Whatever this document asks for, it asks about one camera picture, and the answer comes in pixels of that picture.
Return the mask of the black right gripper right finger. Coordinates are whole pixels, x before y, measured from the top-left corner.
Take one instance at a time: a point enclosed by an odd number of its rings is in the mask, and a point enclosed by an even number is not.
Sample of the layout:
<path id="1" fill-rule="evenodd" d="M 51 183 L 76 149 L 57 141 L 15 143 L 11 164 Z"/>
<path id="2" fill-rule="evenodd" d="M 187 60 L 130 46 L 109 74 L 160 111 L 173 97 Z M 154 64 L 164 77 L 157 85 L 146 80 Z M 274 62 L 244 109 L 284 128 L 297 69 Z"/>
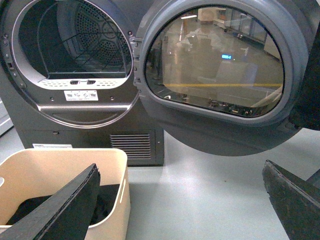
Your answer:
<path id="1" fill-rule="evenodd" d="M 290 240 L 320 238 L 320 171 L 307 180 L 266 160 L 262 177 L 269 200 Z"/>

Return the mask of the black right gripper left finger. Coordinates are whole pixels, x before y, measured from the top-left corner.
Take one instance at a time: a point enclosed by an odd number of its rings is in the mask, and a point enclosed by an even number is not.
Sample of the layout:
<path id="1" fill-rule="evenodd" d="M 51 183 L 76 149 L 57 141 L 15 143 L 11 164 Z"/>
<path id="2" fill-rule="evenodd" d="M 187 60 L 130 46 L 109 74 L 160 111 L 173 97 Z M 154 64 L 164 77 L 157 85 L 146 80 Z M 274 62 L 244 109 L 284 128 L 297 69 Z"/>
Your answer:
<path id="1" fill-rule="evenodd" d="M 91 164 L 27 216 L 0 234 L 2 240 L 83 240 L 95 210 L 101 175 Z"/>

